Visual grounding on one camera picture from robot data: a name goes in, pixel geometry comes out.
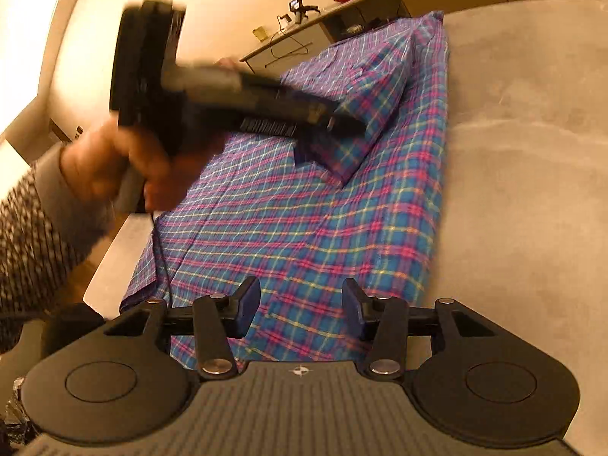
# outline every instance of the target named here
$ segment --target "shirt sleeve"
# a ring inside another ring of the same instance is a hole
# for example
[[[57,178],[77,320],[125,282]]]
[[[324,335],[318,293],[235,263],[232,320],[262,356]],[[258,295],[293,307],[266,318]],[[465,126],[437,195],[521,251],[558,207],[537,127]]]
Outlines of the shirt sleeve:
[[[108,228],[110,207],[83,205],[59,169],[61,146],[0,202],[0,353],[21,334],[11,314],[43,312]]]

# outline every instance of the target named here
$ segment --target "gray cuff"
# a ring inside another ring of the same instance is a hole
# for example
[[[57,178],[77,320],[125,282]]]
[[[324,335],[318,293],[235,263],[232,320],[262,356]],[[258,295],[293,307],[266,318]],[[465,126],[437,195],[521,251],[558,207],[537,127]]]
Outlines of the gray cuff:
[[[110,204],[83,204],[68,187],[59,169],[58,144],[36,163],[34,180],[44,214],[74,250],[87,255],[91,247],[109,229],[113,220]]]

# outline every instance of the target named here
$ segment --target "plaid fabric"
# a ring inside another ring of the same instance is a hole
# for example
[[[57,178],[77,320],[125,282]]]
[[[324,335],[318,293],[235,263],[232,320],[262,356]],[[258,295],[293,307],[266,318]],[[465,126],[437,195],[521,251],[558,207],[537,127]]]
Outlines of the plaid fabric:
[[[428,276],[447,116],[442,16],[402,19],[334,45],[285,80],[346,94],[345,107],[378,118],[384,133],[377,132],[373,145],[370,137],[369,153],[343,187],[326,183],[333,175],[318,164],[294,166],[289,141],[234,136],[185,201],[157,220],[160,242],[148,243],[122,308],[168,297],[160,243],[174,306],[212,292],[231,294],[246,276],[259,277],[252,327],[245,338],[230,340],[240,361],[358,358],[364,346],[345,330],[343,280],[353,277],[368,294],[415,303]],[[171,354],[193,368],[193,338],[174,337]]]

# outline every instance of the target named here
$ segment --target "silver screw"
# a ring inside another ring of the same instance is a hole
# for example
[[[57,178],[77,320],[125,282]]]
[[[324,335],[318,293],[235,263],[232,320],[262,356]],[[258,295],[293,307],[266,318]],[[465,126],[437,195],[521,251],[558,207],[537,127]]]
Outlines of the silver screw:
[[[399,369],[401,369],[401,366],[397,362],[387,358],[376,360],[370,365],[370,370],[372,370],[373,373],[380,375],[391,375],[397,373]]]
[[[211,375],[221,375],[230,371],[232,364],[224,358],[212,358],[205,360],[201,365],[201,370]]]

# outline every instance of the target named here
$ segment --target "ribbed gray surface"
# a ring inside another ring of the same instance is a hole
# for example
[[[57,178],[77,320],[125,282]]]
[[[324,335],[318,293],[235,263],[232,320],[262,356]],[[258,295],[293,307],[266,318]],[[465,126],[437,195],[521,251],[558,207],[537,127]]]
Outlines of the ribbed gray surface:
[[[303,376],[292,372],[302,365]],[[572,456],[560,442],[482,449],[429,425],[402,389],[360,376],[351,362],[253,362],[237,379],[205,383],[161,431],[112,448],[39,437],[24,456]]]

